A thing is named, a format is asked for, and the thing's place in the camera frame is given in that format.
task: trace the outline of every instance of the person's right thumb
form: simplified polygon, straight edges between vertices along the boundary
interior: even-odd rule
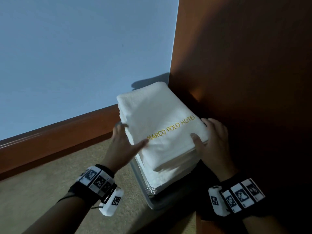
[[[202,143],[200,137],[195,133],[191,133],[191,138],[193,140],[197,153],[201,153],[204,148],[204,144]]]

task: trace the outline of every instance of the person's left thumb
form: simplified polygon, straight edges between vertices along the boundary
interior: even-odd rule
[[[148,144],[148,142],[149,142],[148,139],[144,139],[138,142],[137,144],[132,146],[132,151],[135,152],[135,154],[137,154],[141,149],[143,149]]]

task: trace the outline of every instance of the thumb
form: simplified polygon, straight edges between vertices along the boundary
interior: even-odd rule
[[[200,137],[195,133],[191,133],[191,138],[193,140],[197,153],[200,154],[205,147],[204,144],[202,143]]]
[[[135,154],[137,154],[141,149],[143,149],[148,144],[148,142],[149,142],[148,139],[141,140],[140,142],[132,146],[132,151],[135,152]]]

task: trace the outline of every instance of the floor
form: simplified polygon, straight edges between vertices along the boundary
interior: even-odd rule
[[[85,168],[96,164],[105,155],[110,140],[0,182],[1,233],[21,233],[54,205]],[[125,195],[113,217],[91,210],[76,233],[134,233],[163,215],[148,208],[130,165],[115,176]],[[195,214],[175,223],[168,233],[196,233]]]

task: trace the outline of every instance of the wooden baseboard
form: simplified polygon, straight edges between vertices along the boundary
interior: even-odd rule
[[[119,120],[116,104],[1,140],[0,179],[103,141]]]

